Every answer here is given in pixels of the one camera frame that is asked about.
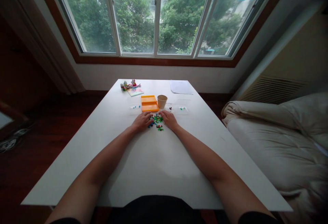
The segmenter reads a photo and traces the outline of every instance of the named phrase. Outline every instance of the black shirt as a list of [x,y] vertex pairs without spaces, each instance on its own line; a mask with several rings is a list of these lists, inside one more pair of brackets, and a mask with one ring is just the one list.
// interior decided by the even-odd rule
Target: black shirt
[[[199,211],[193,210],[180,198],[171,196],[143,196],[130,202],[122,209],[110,214],[108,224],[117,223],[188,223],[205,224]],[[279,223],[276,219],[260,212],[243,214],[239,224]],[[74,218],[63,218],[51,224],[80,224]]]

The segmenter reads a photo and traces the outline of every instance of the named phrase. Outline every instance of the floor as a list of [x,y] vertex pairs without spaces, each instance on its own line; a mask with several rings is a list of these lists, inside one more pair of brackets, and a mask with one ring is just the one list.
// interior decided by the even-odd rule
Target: floor
[[[52,98],[26,113],[35,120],[22,141],[0,154],[0,222],[44,223],[51,210],[45,206],[21,206],[21,201],[100,103],[106,92],[87,91]],[[200,94],[221,119],[231,95]],[[110,208],[97,207],[91,223],[105,223]],[[217,223],[214,211],[202,210],[206,223]]]

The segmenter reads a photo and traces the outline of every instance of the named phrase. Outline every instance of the vent grille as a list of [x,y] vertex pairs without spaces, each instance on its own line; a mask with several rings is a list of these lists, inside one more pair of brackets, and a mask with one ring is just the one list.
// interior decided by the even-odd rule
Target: vent grille
[[260,75],[260,78],[245,93],[241,100],[280,104],[287,101],[288,98],[307,84],[307,82],[303,81]]

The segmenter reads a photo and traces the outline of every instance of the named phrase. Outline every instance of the white table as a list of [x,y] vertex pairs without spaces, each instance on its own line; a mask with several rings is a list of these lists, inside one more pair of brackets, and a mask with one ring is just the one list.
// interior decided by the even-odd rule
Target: white table
[[[22,204],[57,205],[85,166],[132,123],[136,115],[128,107],[132,101],[139,102],[140,95],[122,92],[123,81],[117,80]],[[143,95],[164,94],[172,103],[189,99],[189,113],[176,115],[178,123],[222,157],[270,211],[292,210],[194,88],[193,95],[174,94],[167,80],[136,82],[141,83]],[[213,187],[168,128],[151,127],[133,139],[105,183],[98,205],[123,207],[140,196],[155,194],[181,198],[195,209],[223,209]]]

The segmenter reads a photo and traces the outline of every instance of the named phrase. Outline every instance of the brown cup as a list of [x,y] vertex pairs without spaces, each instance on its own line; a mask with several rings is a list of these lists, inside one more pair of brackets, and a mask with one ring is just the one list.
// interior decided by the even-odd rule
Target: brown cup
[[157,96],[158,108],[164,109],[165,108],[166,101],[167,101],[167,97],[165,95],[159,95],[159,96]]

